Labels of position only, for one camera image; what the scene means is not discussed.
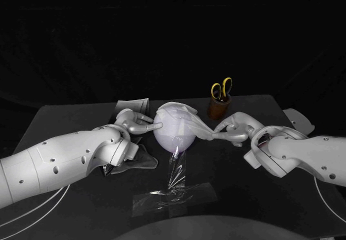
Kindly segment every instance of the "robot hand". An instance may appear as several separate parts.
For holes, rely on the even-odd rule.
[[[233,146],[240,147],[242,142],[252,139],[258,130],[264,128],[264,125],[243,112],[232,114],[216,126],[213,139],[225,139],[232,142]]]
[[[154,124],[148,124],[147,122],[152,123],[152,119],[128,108],[116,115],[115,124],[124,126],[131,134],[144,134],[145,132],[163,127],[161,122]]]

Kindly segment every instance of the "white cable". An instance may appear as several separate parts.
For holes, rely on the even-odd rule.
[[[27,214],[30,214],[34,210],[37,210],[52,199],[53,197],[57,195],[57,193],[62,191],[63,187],[59,189],[59,191],[53,194],[53,196],[33,209],[30,210],[27,213],[24,213],[23,215],[20,215],[18,217],[16,217],[14,219],[11,219],[8,222],[3,223],[0,225],[0,227],[3,227],[4,225],[7,225],[8,223],[11,223],[13,221],[16,221],[17,219],[20,219],[21,217],[24,217]]]
[[[324,201],[324,198],[323,198],[323,195],[321,195],[321,192],[320,192],[320,189],[318,189],[318,185],[317,185],[315,177],[313,177],[313,178],[314,178],[314,184],[315,184],[317,191],[318,191],[318,196],[320,196],[320,198],[321,198],[321,200],[323,200],[323,202],[324,202],[324,204],[325,204],[328,210],[330,210],[331,213],[340,218],[340,220],[346,223],[346,220],[344,220],[344,219],[336,214],[336,212],[331,210],[330,206],[327,205],[327,203],[325,203],[325,201]]]
[[[53,211],[53,209],[56,208],[56,206],[57,206],[60,200],[63,199],[63,196],[65,196],[65,194],[66,194],[66,192],[67,192],[67,190],[69,190],[69,187],[70,187],[70,185],[67,185],[66,190],[65,190],[65,193],[63,193],[63,195],[62,195],[57,203],[53,205],[52,209],[47,211],[47,213],[43,215],[43,217],[44,217],[44,216]],[[27,228],[30,228],[30,227],[43,219],[43,217],[41,217],[31,225],[29,225],[23,230],[20,230],[18,232],[16,232],[16,233],[11,234],[10,236],[1,238],[0,240],[4,240],[4,239],[7,239],[7,238],[13,237],[14,235],[17,235],[18,233],[21,233]]]

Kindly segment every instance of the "transparent plastic film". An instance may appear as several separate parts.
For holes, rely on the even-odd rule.
[[[168,157],[165,188],[132,196],[132,217],[164,211],[170,218],[178,217],[187,214],[189,206],[217,200],[209,183],[186,186],[187,150],[180,150],[184,138],[173,136],[170,141],[176,150]]]

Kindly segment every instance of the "screw hole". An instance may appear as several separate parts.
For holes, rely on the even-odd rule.
[[[54,166],[53,169],[52,169],[52,171],[53,171],[54,174],[57,174],[57,172],[59,172],[59,167]]]

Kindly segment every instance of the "table surface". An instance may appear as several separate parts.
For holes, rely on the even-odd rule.
[[[220,120],[207,118],[209,98],[150,101],[150,117],[167,102],[187,104],[213,129]],[[14,153],[46,139],[108,124],[116,103],[44,106],[39,109]],[[235,112],[249,114],[265,126],[287,126],[291,122],[269,95],[233,96],[225,117]],[[152,132],[141,135],[148,153],[158,160],[155,169],[129,169],[103,177],[96,168],[75,182],[47,216],[16,237],[8,239],[114,239],[131,229],[163,220],[167,214],[131,217],[132,196],[164,189],[170,153],[158,145]],[[186,151],[186,186],[210,183],[217,201],[189,206],[187,215],[226,215],[269,223],[308,238],[346,235],[346,223],[333,215],[318,196],[314,177],[300,168],[278,178],[243,160],[251,149],[230,142],[196,138]],[[346,218],[346,203],[336,186],[318,182],[325,202]],[[43,193],[0,209],[0,223],[31,210],[53,194]],[[29,226],[49,211],[60,197],[26,217],[0,229],[0,238]]]

